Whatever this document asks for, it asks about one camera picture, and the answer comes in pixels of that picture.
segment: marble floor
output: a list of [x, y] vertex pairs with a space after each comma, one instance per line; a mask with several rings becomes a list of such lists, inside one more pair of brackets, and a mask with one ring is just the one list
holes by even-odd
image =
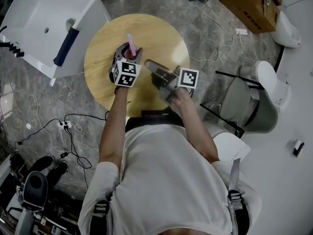
[[[103, 0], [103, 4], [112, 18], [131, 13], [145, 13], [164, 19], [181, 34], [187, 44], [189, 56], [198, 60], [205, 58], [215, 60], [218, 45], [232, 44], [232, 38], [216, 22], [205, 17], [197, 8], [184, 0]], [[231, 34], [235, 33], [235, 28], [245, 28], [218, 0], [210, 0], [206, 4], [197, 3], [197, 6]], [[259, 35], [249, 33], [248, 36], [242, 36], [242, 40], [245, 50], [254, 61], [266, 60], [275, 65], [280, 47], [268, 33]], [[199, 106], [200, 103], [205, 102], [208, 107], [217, 110], [217, 105], [223, 99], [231, 79], [216, 75], [215, 71], [236, 74], [242, 65], [252, 65], [253, 62], [243, 49], [234, 43], [233, 47], [221, 47], [217, 62], [190, 60], [190, 64], [191, 68], [200, 71], [193, 100], [203, 120], [216, 121], [210, 113]], [[56, 79], [54, 86], [50, 87], [48, 77], [23, 59], [14, 58], [12, 53], [3, 48], [0, 49], [0, 66], [2, 91], [4, 86], [9, 84], [9, 78], [17, 85], [13, 113], [2, 122], [12, 145], [15, 141], [20, 141], [40, 129], [39, 118], [42, 125], [45, 125], [53, 118], [64, 118], [67, 113], [105, 117], [107, 110], [94, 100], [86, 85], [84, 74]], [[38, 99], [38, 111], [35, 97], [29, 97], [31, 94]], [[104, 121], [79, 116], [69, 116], [68, 119], [83, 127], [82, 132], [76, 133], [78, 140], [92, 147], [98, 146]], [[22, 145], [18, 145], [27, 164], [31, 165], [46, 154], [52, 154], [59, 159], [63, 150], [62, 138], [65, 150], [70, 149], [69, 136], [63, 131], [61, 137], [57, 121], [50, 123], [46, 130], [51, 134], [52, 140], [46, 132], [40, 131], [24, 141]], [[51, 141], [54, 147], [61, 151], [55, 150], [51, 146]], [[98, 151], [77, 141], [74, 143], [78, 154], [88, 158], [92, 164], [92, 168], [86, 169], [86, 179], [89, 184], [97, 165]], [[83, 199], [87, 191], [83, 169], [77, 164], [74, 156], [68, 155], [65, 160], [68, 161], [69, 172], [61, 178], [56, 189], [77, 199]]]

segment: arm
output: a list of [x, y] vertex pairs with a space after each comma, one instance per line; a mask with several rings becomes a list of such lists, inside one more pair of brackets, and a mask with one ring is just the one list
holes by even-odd
[[127, 87], [117, 90], [99, 147], [99, 163], [112, 162], [119, 169], [125, 141], [127, 92]]
[[217, 148], [214, 141], [203, 125], [196, 106], [186, 89], [179, 88], [175, 91], [173, 103], [178, 107], [184, 123], [188, 141], [211, 164], [219, 161]]

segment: wooden tabletop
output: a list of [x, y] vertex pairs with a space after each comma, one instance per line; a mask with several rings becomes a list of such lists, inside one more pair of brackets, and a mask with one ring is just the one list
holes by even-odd
[[145, 14], [130, 14], [104, 25], [94, 36], [85, 56], [85, 78], [92, 95], [110, 110], [114, 101], [115, 85], [109, 79], [109, 68], [116, 49], [127, 42], [131, 34], [134, 45], [143, 48], [141, 71], [127, 100], [127, 116], [140, 117], [142, 110], [166, 108], [151, 83], [151, 72], [144, 66], [152, 59], [170, 70], [178, 65], [189, 68], [189, 55], [180, 34], [164, 20]]

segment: black shoe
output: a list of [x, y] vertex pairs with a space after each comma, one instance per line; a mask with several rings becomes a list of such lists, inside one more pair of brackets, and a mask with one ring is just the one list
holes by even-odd
[[48, 156], [44, 156], [40, 159], [38, 159], [33, 166], [26, 172], [26, 174], [23, 177], [22, 183], [24, 184], [26, 181], [27, 176], [29, 175], [29, 173], [31, 173], [32, 171], [42, 171], [46, 168], [48, 168], [52, 162], [54, 160], [54, 157], [52, 155], [48, 155]]
[[47, 175], [48, 190], [50, 191], [59, 182], [63, 174], [68, 172], [67, 162], [63, 161], [58, 167], [52, 169]]

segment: white sink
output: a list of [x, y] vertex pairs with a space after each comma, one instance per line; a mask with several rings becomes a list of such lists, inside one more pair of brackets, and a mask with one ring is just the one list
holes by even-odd
[[[1, 28], [23, 59], [50, 78], [81, 73], [87, 47], [110, 16], [101, 0], [14, 0]], [[79, 31], [61, 66], [54, 63], [70, 26]]]

